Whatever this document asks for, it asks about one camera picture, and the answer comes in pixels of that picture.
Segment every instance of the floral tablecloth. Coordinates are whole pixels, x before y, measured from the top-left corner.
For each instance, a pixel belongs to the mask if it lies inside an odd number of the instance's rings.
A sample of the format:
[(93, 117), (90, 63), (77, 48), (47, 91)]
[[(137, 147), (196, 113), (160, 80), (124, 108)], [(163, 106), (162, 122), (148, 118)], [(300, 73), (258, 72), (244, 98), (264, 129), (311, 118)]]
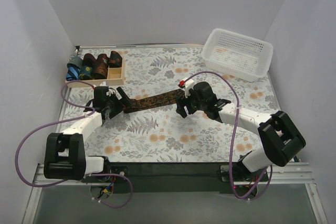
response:
[[(111, 49), (84, 49), (82, 56), (94, 56)], [(126, 61), (125, 85), (130, 98), (141, 99), (177, 89), (178, 82), (199, 71), (210, 70), (200, 57), (201, 47), (118, 49)], [(253, 83), (224, 74), (237, 91), (241, 106), (259, 112), (278, 110), (268, 77)], [(235, 102), (230, 88), (218, 77), (202, 74), (196, 82), (207, 81), (218, 98)], [(93, 98), (91, 88), (73, 88), (71, 102), (85, 105)], [(87, 155), (108, 156), (111, 162), (226, 162), (233, 126), (210, 120), (199, 111), (185, 119), (167, 105), (131, 114), (120, 113), (96, 130), (85, 142)], [(82, 114), (67, 105), (63, 119)], [(72, 123), (61, 125), (64, 130)], [(260, 138), (243, 129), (237, 131), (234, 158), (261, 147)]]

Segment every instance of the wire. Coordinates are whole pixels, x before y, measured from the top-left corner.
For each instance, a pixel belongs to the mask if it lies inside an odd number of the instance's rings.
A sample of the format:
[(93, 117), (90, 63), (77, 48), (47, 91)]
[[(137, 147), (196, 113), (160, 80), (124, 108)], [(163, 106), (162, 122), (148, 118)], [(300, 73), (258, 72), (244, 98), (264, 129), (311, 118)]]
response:
[[(227, 81), (225, 80), (220, 74), (218, 73), (215, 73), (215, 72), (212, 72), (212, 71), (201, 71), (201, 72), (198, 72), (198, 73), (195, 73), (193, 74), (192, 76), (190, 76), (189, 78), (187, 78), (184, 82), (187, 82), (189, 81), (191, 78), (195, 77), (195, 76), (198, 76), (199, 74), (201, 73), (211, 73), (211, 74), (214, 74), (218, 77), (220, 77), (223, 81), (226, 82), (226, 84), (231, 88), (233, 94), (235, 95), (236, 97), (236, 100), (237, 100), (237, 110), (236, 110), (236, 118), (235, 118), (235, 124), (234, 124), (234, 127), (233, 127), (233, 132), (232, 132), (232, 138), (231, 138), (231, 145), (230, 145), (230, 155), (229, 155), (229, 177), (230, 177), (230, 184), (231, 184), (231, 188), (232, 188), (232, 191), (234, 193), (234, 195), (236, 196), (236, 198), (238, 199), (247, 199), (247, 197), (253, 192), (253, 190), (257, 187), (258, 183), (260, 182), (260, 180), (262, 179), (262, 177), (264, 176), (264, 174), (266, 173), (266, 170), (268, 167), (265, 167), (262, 172), (261, 172), (261, 176), (256, 180), (256, 182), (254, 183), (254, 185), (251, 187), (251, 189), (246, 193), (244, 194), (243, 196), (240, 196), (238, 195), (238, 193), (236, 192), (236, 189), (235, 189), (235, 184), (234, 184), (234, 181), (233, 181), (233, 175), (232, 175), (232, 158), (233, 158), (233, 148), (234, 148), (234, 142), (235, 142), (235, 136), (236, 136), (236, 131), (237, 131), (237, 127), (238, 127), (238, 119), (239, 119), (239, 97), (237, 95), (237, 92), (235, 91), (235, 89), (232, 87), (232, 85)], [(265, 189), (256, 197), (250, 199), (250, 200), (254, 200), (254, 199), (258, 199), (260, 196), (262, 196), (265, 191), (267, 190), (268, 186), (269, 186), (269, 183), (271, 181), (271, 178), (272, 178), (272, 174), (273, 174), (273, 168), (272, 166), (270, 166), (270, 175), (269, 175), (269, 179), (268, 179), (268, 182), (267, 182), (267, 185), (265, 187)]]
[(44, 128), (46, 128), (46, 127), (49, 127), (49, 126), (53, 126), (53, 125), (56, 125), (56, 124), (59, 124), (59, 123), (67, 123), (67, 122), (75, 121), (75, 120), (78, 120), (78, 119), (83, 119), (83, 118), (85, 118), (85, 117), (87, 117), (87, 116), (90, 116), (90, 115), (94, 114), (95, 110), (94, 110), (93, 107), (77, 105), (77, 104), (74, 104), (74, 103), (70, 102), (69, 100), (67, 100), (67, 99), (65, 98), (65, 96), (64, 96), (64, 94), (63, 94), (63, 91), (64, 91), (64, 89), (68, 86), (68, 84), (73, 83), (73, 82), (81, 82), (81, 83), (84, 83), (84, 84), (86, 84), (86, 85), (91, 86), (93, 89), (95, 88), (94, 85), (92, 85), (92, 84), (90, 84), (90, 83), (88, 83), (88, 82), (85, 82), (85, 81), (69, 81), (69, 82), (67, 82), (66, 84), (64, 84), (63, 87), (61, 88), (61, 97), (62, 97), (62, 99), (63, 99), (66, 103), (68, 103), (68, 104), (70, 104), (70, 105), (72, 105), (72, 106), (79, 107), (79, 108), (84, 108), (84, 109), (91, 109), (92, 111), (91, 111), (89, 114), (87, 114), (87, 115), (82, 115), (82, 116), (79, 116), (79, 117), (77, 117), (77, 118), (66, 119), (66, 120), (57, 121), (57, 122), (53, 122), (53, 123), (48, 123), (48, 124), (42, 125), (42, 126), (36, 128), (36, 129), (34, 129), (33, 131), (29, 132), (29, 133), (22, 139), (22, 141), (20, 142), (20, 144), (19, 144), (19, 146), (18, 146), (18, 148), (16, 149), (16, 152), (15, 152), (15, 169), (16, 169), (16, 172), (17, 172), (17, 175), (19, 176), (19, 178), (20, 178), (26, 185), (28, 185), (28, 186), (32, 186), (32, 187), (49, 187), (49, 186), (58, 185), (58, 184), (60, 184), (60, 183), (63, 183), (64, 181), (66, 181), (66, 179), (64, 179), (64, 180), (60, 180), (60, 181), (57, 181), (57, 182), (54, 182), (54, 183), (50, 183), (50, 184), (46, 184), (46, 185), (36, 185), (36, 184), (34, 184), (34, 183), (31, 183), (31, 182), (27, 181), (27, 180), (23, 177), (23, 175), (22, 175), (22, 173), (21, 173), (21, 171), (20, 171), (20, 168), (19, 168), (19, 161), (18, 161), (18, 160), (19, 160), (20, 150), (21, 150), (23, 144), (24, 144), (24, 143), (26, 142), (26, 140), (27, 140), (31, 135), (33, 135), (35, 132), (37, 132), (37, 131), (39, 131), (39, 130), (42, 130), (42, 129), (44, 129)]
[(122, 207), (126, 206), (128, 202), (130, 202), (130, 200), (131, 200), (131, 198), (132, 198), (132, 196), (133, 196), (133, 185), (132, 185), (132, 182), (131, 182), (127, 177), (122, 176), (122, 175), (120, 175), (120, 174), (114, 174), (114, 173), (107, 173), (107, 174), (91, 174), (91, 176), (93, 176), (93, 177), (104, 177), (104, 176), (115, 176), (115, 177), (120, 177), (120, 178), (125, 179), (125, 180), (127, 181), (127, 183), (129, 184), (129, 186), (130, 186), (130, 196), (128, 197), (128, 199), (127, 199), (123, 204), (121, 204), (121, 205), (119, 205), (119, 206), (112, 205), (112, 204), (107, 203), (107, 202), (105, 202), (105, 201), (102, 201), (102, 200), (100, 200), (100, 199), (98, 199), (98, 198), (96, 198), (96, 197), (93, 197), (94, 200), (96, 200), (96, 201), (98, 201), (98, 202), (100, 202), (100, 203), (103, 203), (104, 205), (106, 205), (106, 206), (108, 206), (108, 207), (112, 207), (112, 208), (122, 208)]

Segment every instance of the plastic bin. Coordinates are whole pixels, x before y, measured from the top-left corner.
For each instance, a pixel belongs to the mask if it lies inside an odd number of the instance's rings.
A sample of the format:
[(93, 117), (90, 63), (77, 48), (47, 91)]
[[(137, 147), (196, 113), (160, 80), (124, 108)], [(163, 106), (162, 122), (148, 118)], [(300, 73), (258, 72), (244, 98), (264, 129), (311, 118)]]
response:
[(201, 56), (209, 68), (246, 81), (255, 81), (267, 74), (273, 46), (259, 39), (217, 28), (210, 34)]

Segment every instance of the wall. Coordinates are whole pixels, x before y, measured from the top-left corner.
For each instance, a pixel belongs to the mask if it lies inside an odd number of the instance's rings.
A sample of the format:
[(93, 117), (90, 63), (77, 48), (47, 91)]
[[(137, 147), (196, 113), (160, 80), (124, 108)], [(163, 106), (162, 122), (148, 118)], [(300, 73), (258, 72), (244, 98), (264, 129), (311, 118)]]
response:
[(284, 0), (50, 0), (75, 45), (204, 44), (214, 28), (263, 39)]
[[(31, 188), (15, 172), (16, 147), (29, 131), (58, 119), (59, 90), (74, 48), (48, 0), (0, 3), (0, 223), (21, 223)], [(23, 147), (20, 167), (30, 181), (52, 130)]]
[(285, 0), (266, 36), (275, 49), (270, 75), (280, 106), (306, 138), (300, 157), (317, 177), (329, 223), (336, 222), (335, 13), (335, 0)]

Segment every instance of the wooden box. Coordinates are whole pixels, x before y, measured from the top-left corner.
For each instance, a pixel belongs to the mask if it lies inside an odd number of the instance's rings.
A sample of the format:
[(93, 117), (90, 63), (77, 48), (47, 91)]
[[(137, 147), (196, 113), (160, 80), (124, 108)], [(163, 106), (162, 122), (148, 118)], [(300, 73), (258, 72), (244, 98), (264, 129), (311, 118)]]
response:
[[(85, 82), (88, 82), (90, 84), (99, 86), (102, 82), (106, 82), (107, 86), (119, 86), (124, 85), (125, 82), (125, 69), (126, 69), (126, 62), (125, 59), (122, 58), (122, 66), (121, 68), (109, 68), (107, 73), (107, 79), (100, 79), (100, 80), (87, 80)], [(84, 83), (80, 82), (73, 82), (68, 84), (68, 87), (70, 88), (87, 88), (88, 85), (85, 85)]]

